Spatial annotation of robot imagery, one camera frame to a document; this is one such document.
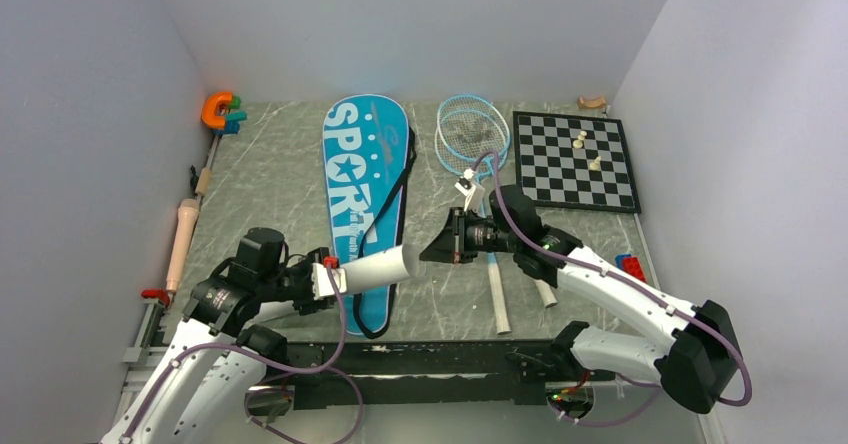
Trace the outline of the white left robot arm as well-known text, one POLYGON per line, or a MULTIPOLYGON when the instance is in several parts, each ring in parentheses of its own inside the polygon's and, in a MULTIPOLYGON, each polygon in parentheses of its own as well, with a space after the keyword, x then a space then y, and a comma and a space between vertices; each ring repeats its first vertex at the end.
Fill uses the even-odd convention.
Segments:
POLYGON ((102 442, 185 443, 258 381, 309 373, 292 365, 287 338, 261 319, 277 304, 306 313, 326 309, 340 289, 322 294, 318 280, 333 263, 326 247, 292 262, 281 232, 250 229, 235 254, 191 289, 164 356, 102 442))

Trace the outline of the white shuttlecock tube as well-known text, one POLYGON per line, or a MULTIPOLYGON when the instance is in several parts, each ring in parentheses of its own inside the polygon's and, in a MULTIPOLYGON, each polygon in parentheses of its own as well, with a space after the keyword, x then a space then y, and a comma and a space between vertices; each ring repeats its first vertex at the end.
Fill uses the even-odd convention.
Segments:
POLYGON ((359 294, 420 275, 417 246, 401 244, 342 264, 343 294, 359 294))

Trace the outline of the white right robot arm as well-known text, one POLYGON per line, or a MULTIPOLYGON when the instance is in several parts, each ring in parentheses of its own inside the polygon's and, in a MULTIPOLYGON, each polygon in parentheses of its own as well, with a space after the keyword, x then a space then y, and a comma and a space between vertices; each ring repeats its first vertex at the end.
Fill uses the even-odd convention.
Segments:
POLYGON ((570 322, 551 342, 557 375, 609 371, 659 386, 685 409, 707 414, 736 374, 743 377, 744 406, 752 397, 728 311, 652 288, 607 262, 577 237, 542 221, 535 204, 515 185, 489 197, 490 216, 452 207, 442 230, 420 254, 425 262, 467 264, 481 253, 508 253, 527 276, 588 299, 636 330, 616 334, 583 321, 570 322))

